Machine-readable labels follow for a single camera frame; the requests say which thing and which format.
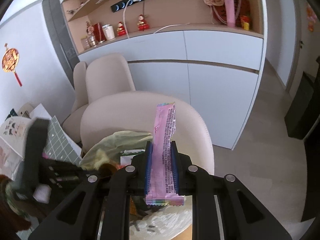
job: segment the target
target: chair backrest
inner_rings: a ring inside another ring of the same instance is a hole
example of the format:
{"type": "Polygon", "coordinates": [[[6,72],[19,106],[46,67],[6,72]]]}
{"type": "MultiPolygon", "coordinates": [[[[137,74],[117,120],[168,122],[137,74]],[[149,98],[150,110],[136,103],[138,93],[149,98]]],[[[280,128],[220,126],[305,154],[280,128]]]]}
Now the chair backrest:
{"type": "Polygon", "coordinates": [[[156,106],[170,102],[176,104],[176,131],[172,140],[177,142],[178,151],[189,155],[193,164],[213,174],[213,148],[203,119],[189,104],[161,94],[123,92],[89,104],[80,125],[83,148],[88,151],[100,140],[117,131],[152,132],[156,106]]]}
{"type": "Polygon", "coordinates": [[[84,61],[80,61],[73,70],[73,82],[75,85],[76,100],[71,109],[71,113],[88,104],[87,86],[85,84],[86,71],[87,63],[84,61]]]}
{"type": "Polygon", "coordinates": [[[135,91],[129,66],[120,53],[94,60],[87,69],[89,104],[97,99],[125,91],[135,91]]]}

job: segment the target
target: silver screw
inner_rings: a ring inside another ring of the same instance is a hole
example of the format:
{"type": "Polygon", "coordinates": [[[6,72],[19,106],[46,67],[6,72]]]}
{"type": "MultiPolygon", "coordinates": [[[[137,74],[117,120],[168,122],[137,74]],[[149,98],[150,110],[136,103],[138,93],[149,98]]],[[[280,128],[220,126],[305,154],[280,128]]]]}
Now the silver screw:
{"type": "Polygon", "coordinates": [[[135,166],[129,165],[129,166],[126,166],[125,171],[133,172],[135,169],[136,169],[135,166]]]}
{"type": "Polygon", "coordinates": [[[91,175],[91,176],[88,177],[88,181],[90,183],[96,182],[97,179],[98,179],[98,177],[96,175],[91,175]]]}
{"type": "Polygon", "coordinates": [[[190,165],[190,166],[188,167],[188,170],[189,170],[189,171],[192,171],[192,172],[196,172],[196,171],[198,170],[198,167],[195,166],[195,165],[190,165]]]}
{"type": "Polygon", "coordinates": [[[226,179],[227,179],[227,181],[234,182],[236,180],[236,177],[233,176],[232,174],[228,174],[226,176],[226,179]]]}

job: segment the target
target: cabinet door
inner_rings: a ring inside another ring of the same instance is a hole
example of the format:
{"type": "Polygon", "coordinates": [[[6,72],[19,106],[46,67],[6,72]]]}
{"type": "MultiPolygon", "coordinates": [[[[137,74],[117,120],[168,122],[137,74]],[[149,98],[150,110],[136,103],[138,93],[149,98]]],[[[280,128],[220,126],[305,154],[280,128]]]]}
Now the cabinet door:
{"type": "Polygon", "coordinates": [[[190,102],[208,127],[212,143],[231,149],[249,111],[258,75],[188,64],[190,102]]]}
{"type": "Polygon", "coordinates": [[[136,90],[172,96],[190,104],[186,63],[130,63],[129,67],[136,90]]]}
{"type": "Polygon", "coordinates": [[[260,69],[263,39],[228,32],[184,31],[188,60],[260,69]]]}
{"type": "Polygon", "coordinates": [[[155,33],[116,41],[85,52],[79,55],[79,59],[90,64],[95,59],[114,52],[121,53],[127,61],[187,59],[183,31],[155,33]]]}

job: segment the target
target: grid patterned board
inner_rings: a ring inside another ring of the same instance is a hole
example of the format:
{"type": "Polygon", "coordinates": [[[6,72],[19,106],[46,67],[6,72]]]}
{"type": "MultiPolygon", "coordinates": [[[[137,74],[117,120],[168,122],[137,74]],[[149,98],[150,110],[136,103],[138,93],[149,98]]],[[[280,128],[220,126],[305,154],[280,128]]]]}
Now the grid patterned board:
{"type": "Polygon", "coordinates": [[[81,161],[68,142],[55,116],[49,123],[48,140],[44,152],[52,160],[71,162],[75,165],[79,165],[81,161]]]}

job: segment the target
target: god of wealth figurine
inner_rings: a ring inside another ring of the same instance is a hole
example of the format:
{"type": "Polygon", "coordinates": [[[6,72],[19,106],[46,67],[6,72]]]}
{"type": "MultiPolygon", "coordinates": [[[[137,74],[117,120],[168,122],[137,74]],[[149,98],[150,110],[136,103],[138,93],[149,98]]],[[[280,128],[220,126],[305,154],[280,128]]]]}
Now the god of wealth figurine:
{"type": "Polygon", "coordinates": [[[118,36],[122,36],[122,35],[126,35],[126,31],[125,31],[125,28],[123,26],[123,22],[119,22],[118,23],[118,28],[117,28],[117,33],[118,33],[118,36]]]}
{"type": "Polygon", "coordinates": [[[150,26],[148,25],[147,21],[144,19],[144,16],[142,14],[139,15],[138,20],[139,20],[138,21],[139,31],[147,30],[150,28],[150,26]]]}

